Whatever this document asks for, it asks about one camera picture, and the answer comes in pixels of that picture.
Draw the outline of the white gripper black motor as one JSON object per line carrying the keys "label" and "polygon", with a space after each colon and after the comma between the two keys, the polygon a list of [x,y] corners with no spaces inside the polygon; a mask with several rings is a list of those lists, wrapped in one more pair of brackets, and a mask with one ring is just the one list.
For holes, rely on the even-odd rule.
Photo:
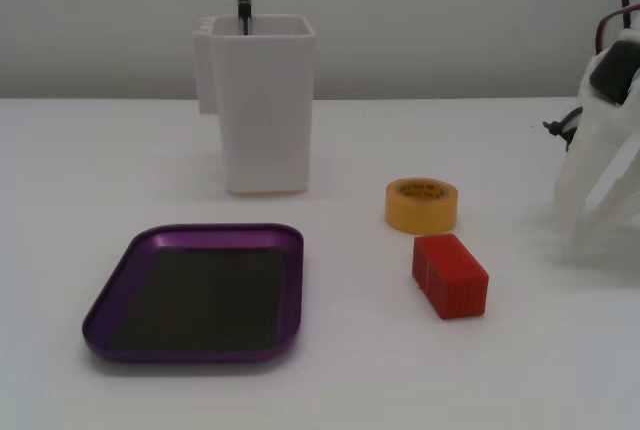
{"label": "white gripper black motor", "polygon": [[[604,246],[613,231],[639,215],[638,155],[598,205],[585,209],[587,197],[616,155],[630,138],[639,137],[639,102],[628,97],[639,71],[639,30],[623,29],[608,49],[604,48],[605,30],[606,24],[596,29],[596,55],[579,87],[579,106],[584,112],[555,184],[557,222],[584,249]],[[605,102],[594,99],[588,103],[593,97]]]}

